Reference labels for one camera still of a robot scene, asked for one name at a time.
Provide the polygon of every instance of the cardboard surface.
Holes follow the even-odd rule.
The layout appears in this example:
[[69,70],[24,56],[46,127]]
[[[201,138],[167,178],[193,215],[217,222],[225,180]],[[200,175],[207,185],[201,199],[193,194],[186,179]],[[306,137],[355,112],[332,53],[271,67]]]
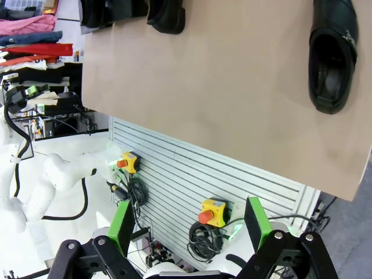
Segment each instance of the cardboard surface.
[[185,0],[180,35],[146,18],[87,36],[83,104],[351,200],[372,142],[372,2],[336,115],[309,98],[312,2]]

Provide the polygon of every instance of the screw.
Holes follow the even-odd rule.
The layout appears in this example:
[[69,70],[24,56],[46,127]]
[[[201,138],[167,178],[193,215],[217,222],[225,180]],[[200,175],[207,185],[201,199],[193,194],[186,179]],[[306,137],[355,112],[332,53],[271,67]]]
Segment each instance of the screw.
[[313,241],[314,240],[314,237],[311,234],[306,234],[305,239],[307,241]]
[[276,239],[282,239],[283,234],[281,232],[277,232],[277,233],[274,234],[274,236],[275,236]]

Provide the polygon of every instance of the shoe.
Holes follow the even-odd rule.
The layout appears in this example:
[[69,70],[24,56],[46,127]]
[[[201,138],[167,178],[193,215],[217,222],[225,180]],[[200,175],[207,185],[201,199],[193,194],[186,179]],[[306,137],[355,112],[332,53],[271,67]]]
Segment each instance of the shoe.
[[185,28],[183,0],[150,0],[147,24],[166,34],[179,34]]
[[309,94],[323,113],[339,112],[348,100],[359,35],[351,0],[314,0],[310,35]]
[[81,25],[88,28],[97,28],[106,24],[106,0],[80,0],[83,19]]

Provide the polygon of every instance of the gray floor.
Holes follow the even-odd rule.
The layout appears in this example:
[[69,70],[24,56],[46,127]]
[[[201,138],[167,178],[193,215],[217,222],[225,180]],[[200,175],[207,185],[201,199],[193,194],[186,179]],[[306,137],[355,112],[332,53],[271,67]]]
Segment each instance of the gray floor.
[[[324,200],[332,196],[322,194]],[[331,222],[321,236],[340,279],[372,278],[372,163],[369,162],[353,202],[337,199]]]

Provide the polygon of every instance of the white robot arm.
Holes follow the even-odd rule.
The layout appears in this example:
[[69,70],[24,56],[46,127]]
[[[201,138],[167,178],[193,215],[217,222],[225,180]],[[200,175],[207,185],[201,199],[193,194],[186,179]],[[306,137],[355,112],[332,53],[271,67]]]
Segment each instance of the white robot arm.
[[13,179],[20,146],[23,138],[7,125],[3,117],[4,106],[0,108],[0,218],[7,231],[22,232],[28,221],[41,220],[54,199],[56,191],[68,191],[76,182],[90,176],[93,169],[110,183],[114,182],[109,162],[121,156],[118,146],[100,152],[86,153],[70,163],[59,155],[49,155],[43,164],[43,174],[37,181],[28,201],[22,203],[16,197],[10,197],[10,184]]

